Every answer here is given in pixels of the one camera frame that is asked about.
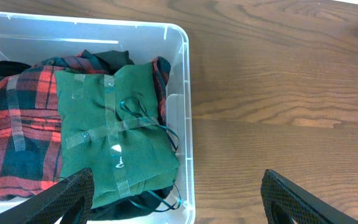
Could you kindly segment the red navy plaid shirt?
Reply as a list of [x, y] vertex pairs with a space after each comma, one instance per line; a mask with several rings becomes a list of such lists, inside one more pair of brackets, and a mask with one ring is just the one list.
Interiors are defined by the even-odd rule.
[[0, 77], [0, 201], [33, 197], [58, 180], [61, 120], [54, 73], [109, 72], [90, 52], [53, 57]]

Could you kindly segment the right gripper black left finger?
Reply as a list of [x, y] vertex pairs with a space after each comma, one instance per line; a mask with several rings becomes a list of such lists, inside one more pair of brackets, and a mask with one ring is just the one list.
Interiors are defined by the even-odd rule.
[[0, 213], [0, 224], [88, 221], [94, 196], [93, 172], [84, 168], [35, 197]]

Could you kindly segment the black garment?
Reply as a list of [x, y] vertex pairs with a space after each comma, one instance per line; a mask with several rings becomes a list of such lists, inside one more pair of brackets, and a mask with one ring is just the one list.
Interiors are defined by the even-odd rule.
[[[133, 65], [133, 61], [129, 58], [128, 51], [115, 51], [110, 50], [107, 52], [100, 52], [93, 54], [109, 72], [114, 73], [125, 65]], [[26, 69], [32, 68], [32, 66], [12, 61], [0, 61], [0, 77], [8, 77], [17, 75]]]

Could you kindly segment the dark navy garment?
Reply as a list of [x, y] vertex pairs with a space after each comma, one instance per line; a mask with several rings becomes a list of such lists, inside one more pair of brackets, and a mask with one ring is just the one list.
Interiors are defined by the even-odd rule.
[[171, 205], [167, 205], [166, 208], [162, 210], [157, 210], [157, 208], [165, 202], [165, 199], [172, 189], [173, 186], [159, 190], [145, 191], [139, 195], [123, 198], [102, 207], [93, 208], [89, 213], [88, 220], [125, 220], [146, 216], [152, 212], [166, 212], [172, 207]]

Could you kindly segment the dark green garment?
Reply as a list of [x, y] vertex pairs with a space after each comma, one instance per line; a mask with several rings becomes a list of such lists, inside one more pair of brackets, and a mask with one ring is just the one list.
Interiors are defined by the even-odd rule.
[[93, 207], [172, 186], [180, 163], [158, 121], [153, 66], [126, 65], [113, 75], [55, 73], [62, 119], [61, 175], [93, 172]]

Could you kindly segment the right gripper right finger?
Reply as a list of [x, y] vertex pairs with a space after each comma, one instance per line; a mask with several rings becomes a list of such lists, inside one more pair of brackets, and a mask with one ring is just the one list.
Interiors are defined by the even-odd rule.
[[260, 193], [268, 223], [358, 223], [272, 169], [264, 172]]

